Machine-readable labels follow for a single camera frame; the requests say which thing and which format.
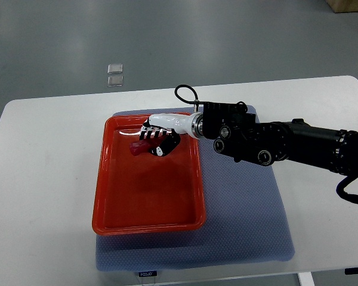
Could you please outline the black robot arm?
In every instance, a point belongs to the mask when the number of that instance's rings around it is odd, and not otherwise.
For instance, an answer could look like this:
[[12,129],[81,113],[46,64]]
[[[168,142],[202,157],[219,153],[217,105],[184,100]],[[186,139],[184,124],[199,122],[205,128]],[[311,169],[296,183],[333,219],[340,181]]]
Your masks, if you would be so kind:
[[358,132],[317,128],[303,119],[258,123],[242,101],[228,104],[194,99],[191,104],[195,109],[203,107],[202,118],[192,129],[213,140],[216,153],[237,163],[269,166],[290,160],[339,173],[345,178],[336,193],[358,204]]

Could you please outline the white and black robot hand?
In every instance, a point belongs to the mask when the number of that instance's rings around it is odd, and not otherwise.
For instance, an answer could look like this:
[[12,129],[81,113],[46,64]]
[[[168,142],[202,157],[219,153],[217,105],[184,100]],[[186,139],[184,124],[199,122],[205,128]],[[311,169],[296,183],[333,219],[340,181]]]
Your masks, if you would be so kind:
[[201,139],[203,114],[191,115],[160,113],[150,115],[142,124],[139,140],[153,144],[148,152],[157,157],[165,157],[180,143],[181,135]]

